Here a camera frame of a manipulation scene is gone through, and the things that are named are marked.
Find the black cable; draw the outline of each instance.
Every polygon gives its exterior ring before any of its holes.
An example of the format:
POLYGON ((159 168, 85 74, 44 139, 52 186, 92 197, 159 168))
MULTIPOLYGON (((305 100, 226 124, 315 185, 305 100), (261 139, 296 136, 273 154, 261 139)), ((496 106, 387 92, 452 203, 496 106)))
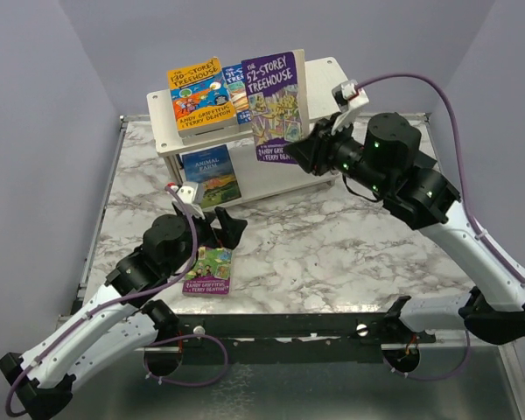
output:
POLYGON ((354 191, 352 188, 348 186, 346 175, 342 175, 342 182, 344 182, 344 186, 346 187, 348 192, 351 193, 352 195, 355 195, 356 197, 360 197, 364 200, 369 201, 370 203, 379 203, 381 201, 380 199, 370 199, 369 197, 366 197, 365 195, 358 194, 356 191, 354 191))

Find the gray floor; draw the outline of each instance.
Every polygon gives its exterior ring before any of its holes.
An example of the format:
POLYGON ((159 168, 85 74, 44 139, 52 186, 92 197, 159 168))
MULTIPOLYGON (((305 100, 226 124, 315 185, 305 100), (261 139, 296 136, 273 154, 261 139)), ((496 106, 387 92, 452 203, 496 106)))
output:
MULTIPOLYGON (((416 371, 447 372, 463 348, 429 348, 416 371)), ((384 365, 356 363, 233 366, 210 388, 159 386, 144 379, 134 352, 90 380, 58 419, 346 420, 519 419, 495 347, 473 349, 465 372, 447 381, 404 380, 384 365)), ((182 367, 206 379, 217 367, 182 367)))

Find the cable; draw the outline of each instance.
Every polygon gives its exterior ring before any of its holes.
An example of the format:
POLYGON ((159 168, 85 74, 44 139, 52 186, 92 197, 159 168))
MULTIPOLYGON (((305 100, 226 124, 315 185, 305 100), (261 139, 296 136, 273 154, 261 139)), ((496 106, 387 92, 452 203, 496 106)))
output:
POLYGON ((157 380, 160 384, 161 384, 161 382, 165 382, 165 383, 170 383, 172 385, 179 385, 180 387, 200 388, 200 387, 207 387, 208 385, 213 385, 217 381, 219 381, 221 378, 223 378, 223 376, 226 374, 226 372, 228 371, 228 368, 229 368, 229 365, 228 365, 228 351, 226 350, 226 347, 223 345, 223 343, 221 341, 219 341, 218 339, 216 339, 215 337, 213 337, 211 335, 205 335, 205 334, 181 335, 181 336, 178 336, 178 337, 173 337, 172 339, 164 339, 164 340, 158 341, 156 343, 152 343, 148 347, 161 346, 163 344, 174 343, 175 341, 179 341, 180 342, 182 340, 190 340, 190 339, 208 339, 208 340, 213 341, 214 343, 216 343, 220 347, 221 352, 224 355, 224 364, 223 364, 223 369, 214 378, 209 379, 207 381, 201 381, 201 382, 183 382, 183 381, 177 381, 175 379, 165 378, 163 376, 155 376, 150 371, 150 368, 148 367, 148 361, 146 360, 146 358, 144 356, 144 358, 143 358, 143 366, 146 369, 146 372, 148 372, 148 374, 146 375, 146 379, 153 378, 153 379, 157 380))
POLYGON ((507 269, 507 271, 509 271, 509 273, 513 277, 515 277, 517 280, 519 280, 521 285, 525 287, 525 277, 517 269, 515 269, 513 264, 509 262, 508 259, 486 237, 486 232, 483 232, 483 230, 480 228, 478 222, 473 216, 473 211, 470 208, 469 190, 468 190, 468 184, 466 183, 465 169, 463 166, 463 156, 462 156, 462 151, 461 151, 459 128, 457 126, 457 118, 455 117, 455 111, 453 110, 453 106, 451 105, 449 98, 447 97, 447 94, 445 94, 443 89, 432 79, 422 76, 420 74, 391 73, 391 74, 384 74, 383 76, 377 76, 372 79, 364 80, 363 82, 358 83, 358 85, 355 87, 356 93, 352 97, 348 98, 347 100, 350 101, 355 96, 357 96, 358 90, 363 89, 365 86, 372 85, 378 81, 385 81, 386 79, 394 79, 394 78, 401 78, 401 77, 419 79, 420 81, 424 81, 428 83, 432 88, 434 88, 434 90, 437 92, 442 102, 444 103, 445 109, 447 110, 447 114, 449 115, 449 119, 451 121, 453 141, 455 142, 455 154, 457 156, 458 175, 459 175, 459 179, 461 183, 461 193, 463 194, 463 208, 465 209, 466 218, 471 224, 472 230, 474 230, 475 234, 477 235, 477 238, 480 239, 480 241, 488 248, 488 250, 496 258, 496 260, 498 260, 498 262, 500 262, 507 269))
POLYGON ((80 318, 76 322, 74 322, 72 325, 70 325, 55 341, 52 342, 52 344, 47 347, 45 350, 43 350, 42 353, 39 354, 39 356, 35 357, 35 359, 28 365, 24 371, 16 378, 16 380, 11 384, 10 390, 8 391, 8 395, 6 397, 6 404, 5 404, 5 410, 6 414, 9 417, 21 417, 25 414, 27 414, 27 411, 19 411, 14 412, 11 409, 11 400, 13 399, 14 394, 16 393, 16 389, 18 389, 19 384, 21 381, 31 372, 33 368, 38 366, 42 360, 52 351, 54 350, 62 341, 64 341, 70 334, 72 334, 76 329, 78 329, 84 322, 89 321, 95 314, 98 312, 103 311, 105 308, 110 307, 111 305, 116 304, 124 304, 129 302, 132 299, 136 298, 143 298, 146 296, 152 296, 155 294, 158 294, 160 291, 163 291, 167 289, 168 287, 173 286, 175 283, 180 281, 183 277, 185 277, 186 273, 188 273, 191 268, 194 265, 196 253, 198 252, 198 239, 197 239, 197 233, 196 233, 196 227, 194 226, 193 217, 191 216, 190 212, 187 211, 185 203, 181 200, 181 198, 177 195, 176 192, 174 192, 171 188, 165 188, 165 190, 173 196, 173 198, 180 204, 180 207, 183 209, 183 214, 186 217, 186 221, 189 224, 189 228, 191 229, 191 235, 192 235, 192 252, 191 257, 189 258, 189 263, 186 265, 186 269, 183 270, 183 272, 176 277, 174 277, 172 280, 168 280, 166 284, 163 284, 161 286, 158 286, 151 290, 145 290, 138 293, 131 293, 128 296, 119 297, 117 299, 109 300, 108 302, 105 302, 104 304, 97 305, 94 309, 87 312, 87 318, 80 318))
POLYGON ((355 195, 356 197, 360 197, 364 200, 369 201, 370 203, 379 203, 381 201, 380 199, 370 199, 369 197, 366 197, 365 195, 358 194, 356 191, 354 191, 352 188, 348 186, 347 177, 344 174, 342 175, 342 182, 344 182, 344 186, 346 187, 346 190, 352 195, 355 195))
POLYGON ((465 337, 466 337, 466 349, 465 349, 465 356, 463 356, 463 360, 455 367, 451 372, 447 374, 439 374, 437 376, 417 376, 415 374, 409 374, 404 373, 399 370, 396 370, 394 367, 390 365, 390 363, 383 357, 383 362, 386 363, 388 366, 391 366, 391 372, 394 374, 397 374, 399 376, 404 376, 405 379, 411 379, 413 381, 420 381, 420 382, 434 382, 434 381, 443 381, 445 379, 452 378, 453 376, 457 376, 460 374, 468 364, 469 360, 471 359, 471 336, 467 330, 465 330, 465 337))

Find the orange book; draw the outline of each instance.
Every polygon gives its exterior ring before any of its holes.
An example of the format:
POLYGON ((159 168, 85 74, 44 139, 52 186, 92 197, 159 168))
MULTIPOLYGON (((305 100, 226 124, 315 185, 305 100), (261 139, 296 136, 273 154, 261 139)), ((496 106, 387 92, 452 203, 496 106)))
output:
POLYGON ((220 61, 213 57, 167 72, 173 113, 182 137, 237 125, 220 61))

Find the shelf top panel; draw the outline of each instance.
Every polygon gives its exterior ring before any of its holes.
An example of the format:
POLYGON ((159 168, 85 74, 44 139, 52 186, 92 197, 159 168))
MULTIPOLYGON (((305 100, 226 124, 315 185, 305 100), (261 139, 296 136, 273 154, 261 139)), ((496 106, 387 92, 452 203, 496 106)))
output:
MULTIPOLYGON (((331 95, 331 90, 347 80, 337 60, 327 57, 306 61, 305 78, 311 122, 315 123, 318 119, 337 112, 339 107, 331 95)), ((147 99, 151 126, 156 139, 156 151, 159 156, 194 151, 252 136, 250 124, 243 124, 240 127, 234 126, 195 136, 194 140, 183 144, 177 132, 169 89, 152 92, 147 95, 147 99)))

